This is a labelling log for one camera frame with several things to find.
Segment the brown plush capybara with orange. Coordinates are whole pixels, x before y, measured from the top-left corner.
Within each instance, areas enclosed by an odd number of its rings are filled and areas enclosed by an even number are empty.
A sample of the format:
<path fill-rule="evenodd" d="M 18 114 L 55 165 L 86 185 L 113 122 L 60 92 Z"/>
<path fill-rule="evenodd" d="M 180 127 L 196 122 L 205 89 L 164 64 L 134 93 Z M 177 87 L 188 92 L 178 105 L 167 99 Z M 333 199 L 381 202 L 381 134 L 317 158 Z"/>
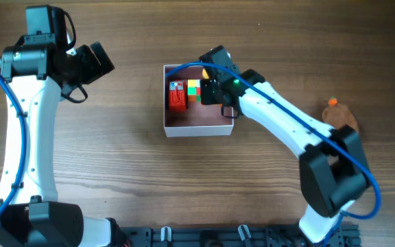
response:
<path fill-rule="evenodd" d="M 359 132 L 359 124 L 349 107 L 339 103 L 335 97 L 330 98 L 328 106 L 322 111 L 322 120 L 335 129 L 350 126 L 356 132 Z"/>

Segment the yellow duck toy blue hat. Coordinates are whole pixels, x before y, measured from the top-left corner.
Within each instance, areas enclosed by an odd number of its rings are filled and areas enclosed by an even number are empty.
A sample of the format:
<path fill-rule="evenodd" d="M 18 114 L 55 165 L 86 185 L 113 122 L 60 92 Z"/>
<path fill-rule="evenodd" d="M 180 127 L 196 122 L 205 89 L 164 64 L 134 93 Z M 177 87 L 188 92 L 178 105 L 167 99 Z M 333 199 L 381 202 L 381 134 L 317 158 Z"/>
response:
<path fill-rule="evenodd" d="M 207 71 L 206 71 L 206 69 L 203 69 L 202 70 L 202 77 L 205 79 L 205 80 L 208 80 L 210 77 L 209 77 L 209 75 L 208 75 L 208 73 L 207 73 Z"/>

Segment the red toy fire truck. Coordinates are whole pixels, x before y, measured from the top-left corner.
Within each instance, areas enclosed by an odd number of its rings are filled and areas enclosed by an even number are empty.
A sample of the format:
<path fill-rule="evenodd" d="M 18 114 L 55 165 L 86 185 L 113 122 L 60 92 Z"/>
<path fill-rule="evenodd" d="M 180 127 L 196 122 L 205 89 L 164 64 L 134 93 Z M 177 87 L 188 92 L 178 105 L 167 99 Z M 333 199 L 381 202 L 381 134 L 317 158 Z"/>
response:
<path fill-rule="evenodd" d="M 187 109 L 187 82 L 176 80 L 169 83 L 169 110 L 179 113 Z"/>

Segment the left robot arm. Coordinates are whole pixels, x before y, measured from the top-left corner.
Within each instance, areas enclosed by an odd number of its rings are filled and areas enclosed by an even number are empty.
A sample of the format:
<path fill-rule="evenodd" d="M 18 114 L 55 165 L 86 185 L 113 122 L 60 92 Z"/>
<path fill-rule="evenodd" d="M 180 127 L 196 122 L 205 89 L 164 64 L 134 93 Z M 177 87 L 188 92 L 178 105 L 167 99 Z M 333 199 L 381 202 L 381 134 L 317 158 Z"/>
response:
<path fill-rule="evenodd" d="M 26 9 L 27 33 L 0 57 L 8 124 L 0 180 L 0 245 L 115 246 L 119 228 L 60 202 L 53 171 L 58 104 L 114 66 L 100 43 L 76 45 L 69 14 Z"/>

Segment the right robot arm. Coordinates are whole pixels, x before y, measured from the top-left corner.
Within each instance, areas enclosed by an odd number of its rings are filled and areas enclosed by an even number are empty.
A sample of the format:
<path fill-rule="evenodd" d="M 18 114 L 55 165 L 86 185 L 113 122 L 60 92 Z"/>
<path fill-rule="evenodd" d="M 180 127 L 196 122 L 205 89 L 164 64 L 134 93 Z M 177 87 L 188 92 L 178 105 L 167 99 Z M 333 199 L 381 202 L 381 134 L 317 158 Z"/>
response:
<path fill-rule="evenodd" d="M 198 64 L 209 78 L 202 85 L 203 104 L 232 106 L 269 130 L 298 158 L 300 188 L 307 202 L 298 226 L 312 244 L 327 245 L 366 189 L 379 192 L 359 134 L 349 125 L 334 128 L 311 118 L 255 70 L 241 72 L 221 45 L 200 56 Z"/>

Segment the multicolour puzzle cube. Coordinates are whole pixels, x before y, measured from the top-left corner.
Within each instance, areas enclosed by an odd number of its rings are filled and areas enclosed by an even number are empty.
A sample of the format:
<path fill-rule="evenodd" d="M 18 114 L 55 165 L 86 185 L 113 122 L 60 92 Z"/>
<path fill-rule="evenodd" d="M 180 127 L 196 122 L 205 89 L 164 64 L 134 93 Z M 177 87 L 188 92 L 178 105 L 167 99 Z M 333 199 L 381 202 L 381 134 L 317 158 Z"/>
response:
<path fill-rule="evenodd" d="M 200 80 L 187 80 L 187 94 L 189 102 L 199 102 L 200 96 Z"/>

